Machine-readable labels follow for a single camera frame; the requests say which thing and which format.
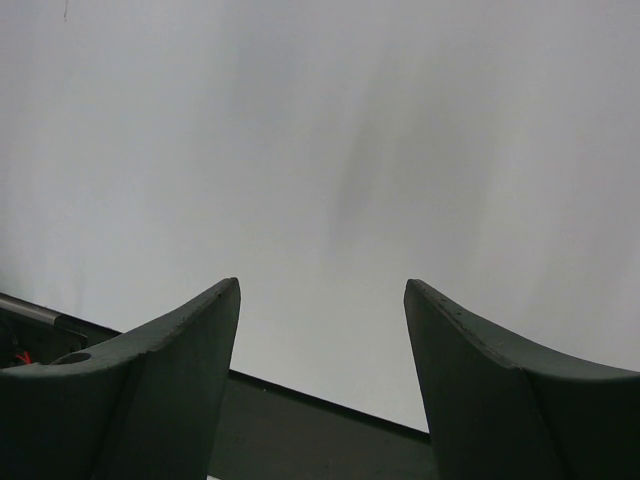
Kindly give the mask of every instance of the white wall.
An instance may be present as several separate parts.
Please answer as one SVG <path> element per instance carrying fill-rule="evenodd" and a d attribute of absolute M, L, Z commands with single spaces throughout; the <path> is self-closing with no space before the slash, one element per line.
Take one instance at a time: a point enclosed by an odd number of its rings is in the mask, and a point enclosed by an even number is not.
<path fill-rule="evenodd" d="M 640 3 L 8 0 L 0 290 L 425 428 L 409 277 L 640 369 Z"/>

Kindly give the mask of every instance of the white backdrop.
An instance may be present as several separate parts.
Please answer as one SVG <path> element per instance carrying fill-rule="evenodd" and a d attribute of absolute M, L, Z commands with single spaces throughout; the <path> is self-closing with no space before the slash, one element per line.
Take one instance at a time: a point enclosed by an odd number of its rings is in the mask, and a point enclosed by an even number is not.
<path fill-rule="evenodd" d="M 633 0 L 5 0 L 0 290 L 126 330 L 238 276 L 233 368 L 421 429 L 409 277 L 640 369 L 639 26 Z"/>

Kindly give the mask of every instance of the red wire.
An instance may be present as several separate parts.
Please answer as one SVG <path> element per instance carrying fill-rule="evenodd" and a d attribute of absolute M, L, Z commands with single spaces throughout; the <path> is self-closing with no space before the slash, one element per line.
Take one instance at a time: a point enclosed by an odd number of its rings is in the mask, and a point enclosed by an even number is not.
<path fill-rule="evenodd" d="M 27 352 L 26 350 L 24 352 L 24 357 L 22 355 L 16 354 L 16 358 L 18 360 L 22 360 L 27 365 L 29 365 L 31 363 L 31 355 L 29 355 L 29 352 Z"/>

